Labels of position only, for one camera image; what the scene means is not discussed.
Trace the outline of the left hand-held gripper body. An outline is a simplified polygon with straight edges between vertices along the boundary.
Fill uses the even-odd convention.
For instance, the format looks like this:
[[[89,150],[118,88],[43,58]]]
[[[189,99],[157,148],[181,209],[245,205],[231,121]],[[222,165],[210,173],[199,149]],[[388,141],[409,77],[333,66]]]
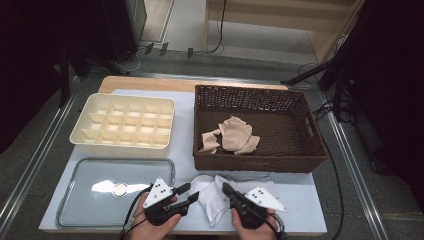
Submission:
[[[179,208],[178,203],[171,204],[175,196],[172,189],[162,178],[158,178],[153,184],[143,205],[145,216],[151,224],[160,226],[174,215],[185,216],[188,213],[189,207]]]

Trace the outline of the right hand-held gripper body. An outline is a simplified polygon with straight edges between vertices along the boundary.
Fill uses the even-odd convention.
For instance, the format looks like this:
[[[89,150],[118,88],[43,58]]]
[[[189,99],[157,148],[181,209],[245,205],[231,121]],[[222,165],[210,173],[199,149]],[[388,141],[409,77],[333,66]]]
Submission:
[[[262,187],[239,193],[241,196],[232,199],[230,207],[238,211],[242,226],[246,229],[257,229],[264,224],[269,209],[286,211],[285,206]]]

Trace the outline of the cream divided storage box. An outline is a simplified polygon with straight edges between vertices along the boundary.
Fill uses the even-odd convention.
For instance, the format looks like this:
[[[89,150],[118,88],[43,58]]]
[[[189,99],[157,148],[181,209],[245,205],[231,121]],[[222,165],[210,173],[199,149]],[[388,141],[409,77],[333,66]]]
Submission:
[[[96,93],[70,135],[90,155],[165,158],[175,102],[169,98]]]

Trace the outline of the brown woven basket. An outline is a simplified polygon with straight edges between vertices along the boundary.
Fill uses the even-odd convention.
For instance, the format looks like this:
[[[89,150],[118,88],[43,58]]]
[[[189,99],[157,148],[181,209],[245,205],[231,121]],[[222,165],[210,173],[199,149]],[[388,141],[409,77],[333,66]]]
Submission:
[[[256,149],[236,155],[222,147],[201,150],[202,135],[235,116],[260,138]],[[193,157],[198,170],[309,173],[328,158],[304,93],[280,89],[197,85]]]

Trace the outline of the clear lid with round knob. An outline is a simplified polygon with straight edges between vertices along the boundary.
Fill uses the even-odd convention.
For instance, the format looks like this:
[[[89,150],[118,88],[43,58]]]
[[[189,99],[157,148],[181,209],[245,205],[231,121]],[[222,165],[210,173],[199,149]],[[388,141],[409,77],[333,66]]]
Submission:
[[[72,174],[58,223],[69,228],[119,228],[138,193],[158,177],[172,186],[174,175],[169,159],[82,159]]]

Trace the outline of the person's right hand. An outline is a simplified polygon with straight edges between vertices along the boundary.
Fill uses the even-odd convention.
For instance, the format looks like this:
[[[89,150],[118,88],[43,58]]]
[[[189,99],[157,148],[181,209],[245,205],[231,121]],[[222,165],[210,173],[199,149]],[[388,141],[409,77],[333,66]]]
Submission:
[[[232,225],[238,232],[240,240],[275,240],[274,231],[277,229],[277,223],[273,217],[267,219],[269,224],[264,223],[257,229],[246,229],[242,226],[238,211],[232,208],[231,214]]]

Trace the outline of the person's left hand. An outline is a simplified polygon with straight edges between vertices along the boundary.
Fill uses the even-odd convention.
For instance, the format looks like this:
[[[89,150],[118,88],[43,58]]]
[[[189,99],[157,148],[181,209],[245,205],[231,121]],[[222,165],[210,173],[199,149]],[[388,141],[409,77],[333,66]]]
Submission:
[[[126,235],[125,240],[162,240],[179,223],[181,216],[177,214],[160,226],[152,225],[146,219],[143,208],[147,197],[148,193],[144,193],[140,197],[137,208],[133,213],[132,229]]]

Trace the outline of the white table mat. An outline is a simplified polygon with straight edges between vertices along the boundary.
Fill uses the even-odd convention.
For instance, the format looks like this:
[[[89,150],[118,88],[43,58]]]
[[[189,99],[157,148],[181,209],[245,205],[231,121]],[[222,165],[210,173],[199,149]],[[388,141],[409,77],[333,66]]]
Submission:
[[[169,158],[176,168],[175,183],[180,185],[193,180],[199,172],[194,168],[193,107],[194,95],[187,92],[145,91],[118,89],[118,94],[166,97],[175,101],[175,117],[170,141]],[[50,204],[39,228],[49,233],[84,233],[84,228],[69,229],[59,226],[57,216],[71,175],[77,163],[85,158],[85,151],[76,147],[62,173]],[[272,179],[279,192],[279,199],[287,208],[279,216],[284,221],[285,231],[292,236],[319,236],[327,231],[320,200],[311,174],[274,173]],[[183,217],[173,232],[178,235],[233,235],[231,214],[223,214],[219,223],[212,227],[203,210],[195,203],[188,215]]]

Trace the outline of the black metal stand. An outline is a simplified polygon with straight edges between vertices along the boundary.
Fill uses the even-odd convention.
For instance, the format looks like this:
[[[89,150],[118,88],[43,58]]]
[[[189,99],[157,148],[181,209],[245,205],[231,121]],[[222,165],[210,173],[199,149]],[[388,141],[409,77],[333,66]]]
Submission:
[[[332,85],[335,85],[333,99],[329,100],[329,103],[332,104],[331,111],[336,120],[338,122],[354,123],[355,118],[350,107],[342,105],[343,88],[348,82],[348,66],[341,54],[334,55],[330,60],[318,64],[314,68],[290,80],[283,80],[281,84],[295,85],[320,72],[324,72],[322,77],[318,80],[320,90],[327,91]]]

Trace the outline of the black tripod stand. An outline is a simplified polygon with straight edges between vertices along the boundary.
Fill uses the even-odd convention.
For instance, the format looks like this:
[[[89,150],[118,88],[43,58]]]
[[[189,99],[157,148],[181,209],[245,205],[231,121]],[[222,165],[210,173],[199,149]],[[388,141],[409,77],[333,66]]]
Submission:
[[[59,52],[59,66],[60,66],[60,90],[61,100],[60,107],[63,107],[67,100],[70,98],[70,83],[69,83],[69,66],[72,66],[77,76],[86,77],[90,68],[86,62],[86,58],[94,60],[98,64],[107,68],[111,72],[118,75],[129,75],[130,72],[119,69],[116,65],[106,61],[100,55],[90,51],[82,45],[64,42]]]

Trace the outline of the dark curtain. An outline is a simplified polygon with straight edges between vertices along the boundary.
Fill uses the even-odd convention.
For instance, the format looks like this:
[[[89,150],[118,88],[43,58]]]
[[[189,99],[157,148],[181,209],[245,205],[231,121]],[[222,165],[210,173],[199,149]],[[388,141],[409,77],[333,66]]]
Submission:
[[[0,0],[0,154],[60,90],[59,52],[91,0]]]
[[[410,186],[424,213],[424,0],[365,0],[339,53],[380,140],[374,159]]]

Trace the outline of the black cabinet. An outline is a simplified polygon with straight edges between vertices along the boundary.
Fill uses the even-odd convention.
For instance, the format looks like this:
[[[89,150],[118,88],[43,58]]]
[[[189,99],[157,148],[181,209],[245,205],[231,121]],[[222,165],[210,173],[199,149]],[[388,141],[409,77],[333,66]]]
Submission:
[[[102,0],[114,58],[124,61],[135,53],[144,31],[147,12],[144,0]]]

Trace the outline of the light wooden shelf unit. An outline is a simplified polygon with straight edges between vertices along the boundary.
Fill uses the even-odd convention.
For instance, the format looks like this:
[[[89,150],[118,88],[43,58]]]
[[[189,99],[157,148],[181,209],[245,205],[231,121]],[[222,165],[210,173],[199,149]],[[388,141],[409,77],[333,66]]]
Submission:
[[[323,63],[338,39],[354,24],[365,0],[206,0],[204,45],[208,22],[281,27],[308,32],[316,59]]]

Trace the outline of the metal rail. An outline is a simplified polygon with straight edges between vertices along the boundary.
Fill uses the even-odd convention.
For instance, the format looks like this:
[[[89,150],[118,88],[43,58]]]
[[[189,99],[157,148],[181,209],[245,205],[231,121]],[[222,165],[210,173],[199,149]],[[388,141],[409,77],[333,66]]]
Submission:
[[[374,240],[389,240],[381,216],[357,164],[355,155],[347,139],[343,125],[336,120],[336,117],[333,114],[329,115],[329,122],[343,155],[343,159],[347,166],[350,178],[353,182],[353,186],[356,190],[356,194],[361,203],[364,215],[370,226]]]
[[[75,100],[82,79],[70,82],[62,107],[48,101],[4,153],[0,154],[0,231],[11,222],[27,195]]]

